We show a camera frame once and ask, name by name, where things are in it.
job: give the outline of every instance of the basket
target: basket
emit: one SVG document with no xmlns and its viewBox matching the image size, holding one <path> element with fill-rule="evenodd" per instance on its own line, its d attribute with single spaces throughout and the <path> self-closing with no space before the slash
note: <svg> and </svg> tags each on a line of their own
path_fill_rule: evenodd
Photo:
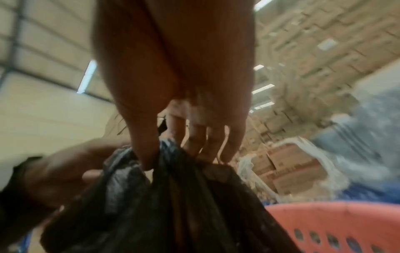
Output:
<svg viewBox="0 0 400 253">
<path fill-rule="evenodd" d="M 320 202 L 265 208 L 304 253 L 400 253 L 400 205 Z"/>
</svg>

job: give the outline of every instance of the forearm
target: forearm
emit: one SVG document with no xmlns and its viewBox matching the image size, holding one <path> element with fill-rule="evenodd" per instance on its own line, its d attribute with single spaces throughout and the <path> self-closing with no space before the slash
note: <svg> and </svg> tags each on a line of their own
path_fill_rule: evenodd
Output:
<svg viewBox="0 0 400 253">
<path fill-rule="evenodd" d="M 21 239 L 54 212 L 53 208 L 31 199 L 21 180 L 26 165 L 36 159 L 39 158 L 29 158 L 15 167 L 8 185 L 0 192 L 0 249 Z"/>
</svg>

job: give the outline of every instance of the person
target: person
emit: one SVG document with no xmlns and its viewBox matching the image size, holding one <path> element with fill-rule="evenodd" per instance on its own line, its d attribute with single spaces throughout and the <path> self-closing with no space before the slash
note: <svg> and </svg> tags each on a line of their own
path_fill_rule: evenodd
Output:
<svg viewBox="0 0 400 253">
<path fill-rule="evenodd" d="M 245 134 L 253 87 L 255 30 L 252 0 L 97 0 L 93 53 L 130 132 L 92 140 L 18 164 L 0 193 L 0 249 L 24 236 L 80 195 L 104 160 L 131 144 L 142 168 L 159 153 L 157 114 L 186 152 L 229 162 Z"/>
</svg>

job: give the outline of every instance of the ceiling light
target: ceiling light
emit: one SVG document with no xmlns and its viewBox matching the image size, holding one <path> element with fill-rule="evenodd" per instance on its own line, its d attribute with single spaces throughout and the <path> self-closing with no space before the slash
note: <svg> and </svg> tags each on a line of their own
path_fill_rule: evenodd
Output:
<svg viewBox="0 0 400 253">
<path fill-rule="evenodd" d="M 275 85 L 273 85 L 272 83 L 270 83 L 269 85 L 266 85 L 266 86 L 264 86 L 264 87 L 261 87 L 260 89 L 256 89 L 256 90 L 252 91 L 251 93 L 252 93 L 252 94 L 256 94 L 256 93 L 259 93 L 259 92 L 261 92 L 261 91 L 263 91 L 263 90 L 267 90 L 267 89 L 272 88 L 272 87 L 275 87 Z"/>
<path fill-rule="evenodd" d="M 263 104 L 263 105 L 259 105 L 259 106 L 257 106 L 257 107 L 254 107 L 254 109 L 258 110 L 258 109 L 261 109 L 261 108 L 264 108 L 264 107 L 268 107 L 268 106 L 271 106 L 271 105 L 274 105 L 274 104 L 275 104 L 274 102 L 268 102 L 268 103 L 266 103 L 266 104 Z"/>
<path fill-rule="evenodd" d="M 255 71 L 257 71 L 257 70 L 260 70 L 260 69 L 262 69 L 264 67 L 264 65 L 257 65 L 257 66 L 255 66 L 253 69 L 255 70 Z"/>
<path fill-rule="evenodd" d="M 261 0 L 261 1 L 259 1 L 258 3 L 255 4 L 254 11 L 260 10 L 262 7 L 266 6 L 270 2 L 272 2 L 272 0 Z"/>
<path fill-rule="evenodd" d="M 85 74 L 83 75 L 82 81 L 80 82 L 78 91 L 76 93 L 82 94 L 85 92 L 86 88 L 88 87 L 90 80 L 93 77 L 93 74 L 97 68 L 97 63 L 95 60 L 91 60 L 89 62 L 89 65 L 87 66 L 87 69 L 85 71 Z"/>
</svg>

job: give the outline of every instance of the white plastic bag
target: white plastic bag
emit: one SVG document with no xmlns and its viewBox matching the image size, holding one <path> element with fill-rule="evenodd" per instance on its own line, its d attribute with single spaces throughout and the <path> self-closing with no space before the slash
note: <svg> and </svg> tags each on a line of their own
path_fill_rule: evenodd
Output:
<svg viewBox="0 0 400 253">
<path fill-rule="evenodd" d="M 239 161 L 237 174 L 245 180 L 254 182 L 258 188 L 263 189 L 278 203 L 334 199 L 337 193 L 340 193 L 344 189 L 348 188 L 348 186 L 350 185 L 349 179 L 335 167 L 333 162 L 328 158 L 325 151 L 315 147 L 310 141 L 301 137 L 288 138 L 274 144 L 272 147 L 275 148 L 288 143 L 296 144 L 304 152 L 318 159 L 320 164 L 325 168 L 327 172 L 327 178 L 324 181 L 316 181 L 313 188 L 303 193 L 299 193 L 296 195 L 279 195 L 271 188 L 269 188 L 252 171 L 253 164 L 251 163 L 251 158 L 254 155 L 247 155 L 241 158 L 241 160 Z"/>
</svg>

